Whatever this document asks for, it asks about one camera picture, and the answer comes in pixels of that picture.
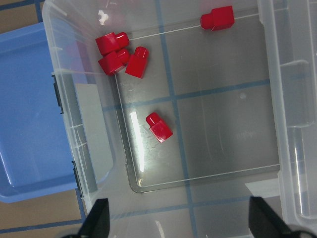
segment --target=blue plastic bin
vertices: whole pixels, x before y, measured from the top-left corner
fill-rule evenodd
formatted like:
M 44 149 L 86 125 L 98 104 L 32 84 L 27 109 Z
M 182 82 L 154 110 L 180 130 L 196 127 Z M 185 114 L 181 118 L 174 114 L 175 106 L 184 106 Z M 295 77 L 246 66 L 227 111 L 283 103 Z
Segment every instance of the blue plastic bin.
M 0 201 L 76 187 L 42 23 L 0 35 Z

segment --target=blue tape line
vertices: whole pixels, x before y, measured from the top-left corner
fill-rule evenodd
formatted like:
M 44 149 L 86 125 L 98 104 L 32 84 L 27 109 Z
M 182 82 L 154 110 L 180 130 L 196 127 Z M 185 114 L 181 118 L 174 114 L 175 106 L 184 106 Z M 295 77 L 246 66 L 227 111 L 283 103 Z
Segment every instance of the blue tape line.
M 29 230 L 37 230 L 37 229 L 44 229 L 44 228 L 51 228 L 51 227 L 61 227 L 61 226 L 75 225 L 75 224 L 81 224 L 81 223 L 82 223 L 82 220 L 72 220 L 72 221 L 66 221 L 66 222 L 53 222 L 53 223 L 46 223 L 46 224 L 35 225 L 35 226 L 27 226 L 27 227 L 16 227 L 16 228 L 2 229 L 0 230 L 0 234 L 11 233 L 11 232 L 24 232 Z
M 149 101 L 123 104 L 123 108 L 126 109 L 126 108 L 139 107 L 139 106 L 151 105 L 156 103 L 169 102 L 175 99 L 182 100 L 182 99 L 188 99 L 188 98 L 194 98 L 194 97 L 201 97 L 201 96 L 207 96 L 211 94 L 225 93 L 225 92 L 234 91 L 234 90 L 265 86 L 269 84 L 270 84 L 269 79 L 265 79 L 265 80 L 259 80 L 259 81 L 249 82 L 249 83 L 241 83 L 241 84 L 230 85 L 230 86 L 225 86 L 220 88 L 207 89 L 203 91 L 184 93 L 184 94 L 179 94 L 175 96 L 156 98 Z M 103 107 L 103 112 L 113 111 L 113 110 L 121 110 L 121 105 Z
M 85 214 L 83 200 L 80 198 L 80 191 L 78 189 L 75 189 L 75 190 L 76 190 L 76 197 L 77 197 L 77 202 L 79 206 L 81 221 L 84 222 L 86 219 L 86 214 Z
M 133 217 L 133 216 L 140 216 L 140 215 L 146 215 L 146 214 L 152 214 L 152 213 L 158 213 L 158 212 L 169 212 L 169 211 L 187 209 L 189 207 L 195 208 L 195 207 L 226 205 L 226 204 L 234 203 L 234 202 L 247 201 L 247 200 L 249 200 L 249 198 L 250 198 L 250 196 L 243 196 L 243 197 L 221 199 L 221 200 L 215 200 L 215 201 L 197 202 L 197 203 L 192 203 L 192 204 L 182 204 L 182 205 L 177 205 L 177 206 L 162 207 L 162 208 L 149 209 L 149 210 L 143 210 L 143 211 L 134 211 L 134 212 L 122 213 L 122 214 L 118 214 L 118 215 L 112 215 L 112 216 L 110 216 L 110 219 L 111 220 L 118 220 L 118 219 L 126 218 L 126 217 Z
M 146 214 L 152 214 L 157 212 L 168 212 L 168 211 L 174 211 L 174 210 L 181 210 L 188 208 L 188 205 L 178 205 L 178 206 L 169 206 L 169 207 L 162 207 L 162 208 L 156 208 L 156 209 L 149 209 L 149 210 L 143 210 L 143 211 L 134 211 L 134 212 L 128 212 L 118 215 L 112 215 L 110 216 L 111 220 L 118 220 L 125 217 L 133 217 L 133 216 L 140 216 L 140 215 L 146 215 Z
M 34 0 L 34 4 L 35 4 L 36 15 L 38 17 L 38 22 L 42 22 L 43 18 L 42 18 L 40 0 Z
M 164 21 L 162 18 L 162 12 L 161 12 L 161 8 L 160 8 L 159 0 L 155 1 L 155 6 L 156 6 L 156 12 L 157 12 L 157 18 L 158 18 L 158 24 L 159 24 L 159 32 L 163 33 L 163 32 L 165 32 L 165 29 L 164 29 Z M 174 115 L 176 117 L 176 129 L 177 129 L 177 137 L 178 137 L 180 157 L 181 157 L 181 161 L 182 161 L 183 174 L 184 174 L 184 178 L 188 179 L 189 176 L 188 176 L 188 168 L 187 168 L 186 155 L 185 155 L 185 149 L 184 149 L 184 143 L 183 143 L 183 135 L 182 135 L 181 127 L 180 127 L 179 111 L 178 111 L 178 106 L 177 106 L 177 100 L 175 98 L 175 90 L 174 90 L 171 69 L 170 69 L 166 37 L 165 37 L 165 34 L 160 34 L 159 37 L 160 37 L 160 42 L 161 42 L 161 47 L 162 47 L 162 52 L 163 52 L 168 90 L 169 90 L 170 96 L 172 97 Z M 192 195 L 191 195 L 191 190 L 190 190 L 190 184 L 188 181 L 185 181 L 185 187 L 186 187 L 187 202 L 189 204 L 192 204 L 192 202 L 193 202 Z M 189 206 L 188 209 L 189 209 L 189 215 L 190 215 L 190 220 L 191 220 L 192 232 L 193 232 L 194 237 L 197 237 L 198 233 L 197 233 L 197 226 L 196 226 L 194 209 L 192 206 Z
M 31 5 L 33 3 L 34 3 L 34 0 L 18 1 L 18 2 L 14 2 L 14 3 L 0 6 L 0 11 L 16 8 L 16 7 L 20 7 L 20 6 L 27 6 L 27 5 Z
M 236 85 L 231 85 L 231 86 L 226 86 L 221 88 L 208 89 L 208 90 L 203 90 L 199 92 L 180 94 L 180 95 L 176 95 L 176 98 L 177 100 L 181 100 L 181 99 L 194 98 L 194 97 L 206 96 L 206 95 L 217 94 L 217 93 L 224 93 L 224 92 L 264 86 L 264 85 L 269 85 L 269 79 L 254 81 L 250 83 L 241 83 L 241 84 L 236 84 Z

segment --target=bin latch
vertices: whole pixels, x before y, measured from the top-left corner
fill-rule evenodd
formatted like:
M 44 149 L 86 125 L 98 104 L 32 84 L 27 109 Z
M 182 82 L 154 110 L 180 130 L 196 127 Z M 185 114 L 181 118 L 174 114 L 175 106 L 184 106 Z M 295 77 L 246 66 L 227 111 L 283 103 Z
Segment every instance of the bin latch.
M 79 177 L 78 177 L 77 166 L 76 166 L 75 161 L 72 161 L 72 164 L 74 166 L 74 175 L 75 175 L 75 179 L 76 179 L 76 183 L 77 183 L 77 188 L 78 188 L 78 191 L 79 191 L 79 196 L 82 198 L 83 197 L 83 193 L 82 193 L 81 186 L 80 186 L 80 183 L 79 183 Z
M 57 99 L 57 104 L 60 107 L 60 114 L 64 114 L 64 110 L 63 110 L 63 105 L 61 104 L 61 99 L 60 99 L 60 94 L 59 94 L 59 90 L 58 90 L 58 85 L 57 85 L 57 81 L 56 81 L 56 77 L 55 74 L 52 75 L 52 77 L 54 78 L 54 91 L 55 91 L 55 95 L 56 95 L 56 99 Z

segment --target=red cube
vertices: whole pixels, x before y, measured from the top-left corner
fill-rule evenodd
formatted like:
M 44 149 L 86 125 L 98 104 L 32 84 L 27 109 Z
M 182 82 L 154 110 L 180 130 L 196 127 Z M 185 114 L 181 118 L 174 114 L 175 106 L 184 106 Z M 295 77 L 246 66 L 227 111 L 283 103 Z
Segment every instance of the red cube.
M 129 38 L 125 32 L 114 34 L 113 32 L 96 39 L 100 54 L 106 56 L 112 51 L 119 51 L 129 44 Z
M 145 68 L 148 64 L 148 49 L 139 46 L 135 49 L 134 55 L 131 55 L 125 72 L 137 78 L 143 78 Z
M 214 8 L 210 13 L 202 15 L 200 25 L 203 29 L 212 31 L 230 28 L 234 24 L 232 6 Z
M 173 135 L 171 129 L 157 113 L 151 113 L 145 120 L 150 125 L 150 131 L 160 143 L 163 143 Z
M 110 54 L 98 61 L 106 75 L 114 75 L 124 68 L 129 61 L 130 54 L 127 49 L 118 52 L 112 51 Z

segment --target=tan floor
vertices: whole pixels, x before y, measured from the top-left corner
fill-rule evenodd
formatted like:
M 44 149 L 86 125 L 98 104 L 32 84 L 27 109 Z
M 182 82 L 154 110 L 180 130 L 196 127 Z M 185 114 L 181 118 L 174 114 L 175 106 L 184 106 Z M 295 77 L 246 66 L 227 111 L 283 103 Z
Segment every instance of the tan floor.
M 0 9 L 5 8 L 0 10 L 0 33 L 38 23 L 41 19 L 36 13 L 36 4 L 7 9 L 7 4 L 15 2 L 24 3 L 0 0 Z M 0 202 L 0 213 L 0 238 L 60 238 L 75 234 L 81 226 L 75 190 L 16 203 Z

